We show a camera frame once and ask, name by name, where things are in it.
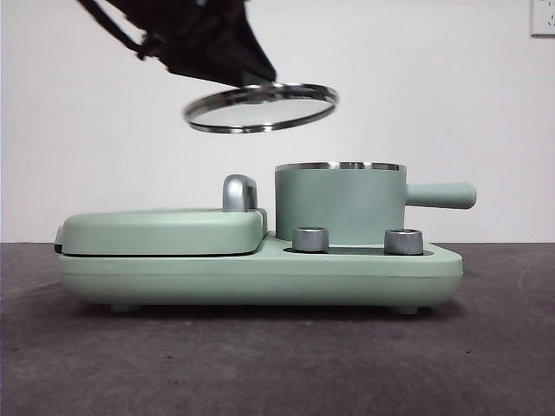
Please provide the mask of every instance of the chrome handle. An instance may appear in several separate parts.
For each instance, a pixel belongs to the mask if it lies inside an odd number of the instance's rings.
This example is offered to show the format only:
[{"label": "chrome handle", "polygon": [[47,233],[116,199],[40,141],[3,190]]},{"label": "chrome handle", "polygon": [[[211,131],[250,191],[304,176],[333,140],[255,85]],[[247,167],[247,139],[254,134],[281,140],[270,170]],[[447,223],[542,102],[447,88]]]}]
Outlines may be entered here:
[{"label": "chrome handle", "polygon": [[224,180],[223,212],[247,212],[258,207],[257,184],[245,175],[229,175]]}]

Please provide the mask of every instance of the silver knob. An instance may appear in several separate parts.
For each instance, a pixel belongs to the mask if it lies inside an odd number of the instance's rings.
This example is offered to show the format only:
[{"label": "silver knob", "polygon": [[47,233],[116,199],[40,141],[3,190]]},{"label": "silver knob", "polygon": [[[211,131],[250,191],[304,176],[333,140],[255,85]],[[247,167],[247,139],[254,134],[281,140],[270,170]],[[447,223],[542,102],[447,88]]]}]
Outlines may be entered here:
[{"label": "silver knob", "polygon": [[383,250],[386,253],[402,256],[423,254],[422,231],[387,230],[383,239]]},{"label": "silver knob", "polygon": [[293,230],[293,250],[303,253],[328,251],[330,238],[323,227],[299,227]]}]

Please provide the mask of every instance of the stainless steel rim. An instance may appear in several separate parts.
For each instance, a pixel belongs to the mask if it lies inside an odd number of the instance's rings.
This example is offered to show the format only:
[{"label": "stainless steel rim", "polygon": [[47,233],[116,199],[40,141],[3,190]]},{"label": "stainless steel rim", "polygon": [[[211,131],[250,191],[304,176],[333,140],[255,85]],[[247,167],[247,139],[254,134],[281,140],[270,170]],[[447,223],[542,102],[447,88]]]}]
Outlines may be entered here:
[{"label": "stainless steel rim", "polygon": [[405,165],[381,162],[305,162],[290,163],[276,167],[276,172],[292,171],[296,169],[378,169],[383,171],[406,172]]},{"label": "stainless steel rim", "polygon": [[[319,100],[327,101],[330,107],[297,119],[284,120],[276,123],[253,124],[249,126],[215,126],[193,121],[195,118],[210,111],[240,104],[256,104],[258,102],[269,102],[278,100]],[[246,87],[225,91],[223,93],[209,95],[189,104],[183,116],[189,126],[201,132],[207,133],[259,133],[280,130],[282,128],[301,126],[322,119],[334,112],[339,102],[337,91],[322,85],[299,84],[299,83],[272,83],[265,85],[248,85]]]}]

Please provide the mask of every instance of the small pot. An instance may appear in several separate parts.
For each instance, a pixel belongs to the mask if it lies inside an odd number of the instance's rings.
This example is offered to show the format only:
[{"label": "small pot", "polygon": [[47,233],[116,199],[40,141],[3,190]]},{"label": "small pot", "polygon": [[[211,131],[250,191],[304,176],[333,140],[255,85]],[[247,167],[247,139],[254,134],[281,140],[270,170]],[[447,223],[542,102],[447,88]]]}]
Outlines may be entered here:
[{"label": "small pot", "polygon": [[468,209],[470,184],[407,185],[403,165],[310,162],[276,167],[276,237],[297,227],[326,227],[331,244],[383,244],[385,230],[404,228],[405,205]]}]

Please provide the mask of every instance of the dark gray mat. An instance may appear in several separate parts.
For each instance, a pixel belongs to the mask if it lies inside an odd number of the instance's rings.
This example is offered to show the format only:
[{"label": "dark gray mat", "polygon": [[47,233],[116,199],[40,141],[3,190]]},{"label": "dark gray mat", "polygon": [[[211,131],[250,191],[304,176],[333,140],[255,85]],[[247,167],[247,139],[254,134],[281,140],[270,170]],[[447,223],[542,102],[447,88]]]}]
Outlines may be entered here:
[{"label": "dark gray mat", "polygon": [[555,244],[444,244],[455,298],[380,308],[148,307],[58,283],[49,244],[2,246],[5,415],[555,414]]}]

